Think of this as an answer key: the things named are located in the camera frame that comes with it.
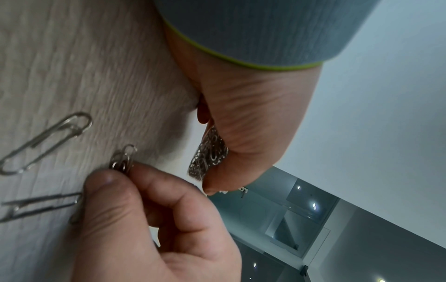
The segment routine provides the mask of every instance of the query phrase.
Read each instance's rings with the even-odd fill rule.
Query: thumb
[[[229,151],[227,157],[211,167],[203,179],[203,191],[212,196],[218,191],[234,191],[261,176],[269,166],[258,158]]]
[[[138,189],[112,170],[91,174],[84,189],[85,217],[72,281],[142,281],[139,276],[160,258]]]

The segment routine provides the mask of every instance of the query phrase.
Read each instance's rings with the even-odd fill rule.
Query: sleeve
[[[154,0],[195,47],[257,69],[295,70],[339,54],[379,0]]]

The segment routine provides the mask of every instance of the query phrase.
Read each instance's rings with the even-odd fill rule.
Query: ribbed fabric
[[[336,56],[378,1],[155,0],[155,5],[196,46],[268,68]]]

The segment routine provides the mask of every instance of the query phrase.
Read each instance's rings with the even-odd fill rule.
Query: paper clip
[[[20,210],[26,206],[29,206],[31,204],[51,201],[51,200],[57,200],[62,198],[68,198],[68,197],[76,197],[76,199],[70,203],[61,204],[61,205],[50,205],[46,206],[40,209],[31,210],[31,211],[24,211],[20,213]],[[10,201],[10,202],[4,202],[0,204],[0,207],[8,207],[9,210],[6,213],[6,215],[3,218],[0,218],[0,223],[9,222],[12,220],[16,220],[19,218],[24,218],[27,216],[34,216],[40,213],[44,213],[47,211],[52,210],[58,210],[63,209],[67,207],[74,206],[75,204],[79,203],[82,199],[82,193],[71,193],[71,194],[64,194],[64,195],[51,195],[51,196],[43,196],[43,197],[36,197],[36,198],[30,198],[26,200],[16,200],[16,201]]]
[[[80,126],[72,123],[76,119],[79,119],[79,118],[82,118],[82,117],[87,119],[86,125],[80,127]],[[91,117],[91,115],[89,115],[88,113],[85,113],[85,112],[77,112],[77,113],[74,113],[74,114],[72,114],[70,116],[65,117],[63,120],[59,121],[58,123],[56,123],[55,125],[53,125],[49,129],[45,130],[44,132],[42,132],[41,134],[39,134],[35,138],[33,138],[30,141],[28,141],[25,144],[23,144],[18,149],[13,150],[11,153],[9,153],[9,155],[7,155],[4,158],[2,158],[0,160],[0,175],[10,176],[10,175],[15,175],[15,174],[20,174],[20,173],[23,173],[23,172],[29,170],[33,165],[38,163],[40,160],[42,160],[43,158],[45,158],[49,154],[51,154],[54,151],[56,151],[64,143],[66,143],[70,139],[74,139],[74,138],[78,137],[79,135],[81,135],[82,133],[87,131],[91,127],[92,124],[93,124],[93,118]],[[57,133],[59,131],[64,131],[64,130],[69,130],[70,133],[65,138],[63,138],[62,140],[57,142],[53,147],[51,147],[50,149],[46,150],[40,156],[35,158],[33,161],[31,161],[30,163],[24,165],[23,167],[21,167],[21,168],[19,168],[17,170],[14,170],[14,171],[7,171],[7,170],[5,170],[5,164],[8,163],[9,161],[11,161],[13,157],[15,157],[18,154],[20,154],[23,150],[25,150],[27,148],[33,148],[34,149],[35,147],[37,147],[43,141],[48,139],[54,133]]]
[[[138,149],[135,145],[127,144],[121,150],[116,150],[110,158],[109,168],[127,174],[132,167],[132,154]]]

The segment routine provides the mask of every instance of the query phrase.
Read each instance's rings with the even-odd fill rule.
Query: gray sleeve
[[[379,0],[154,0],[190,43],[258,68],[293,69],[339,54]]]

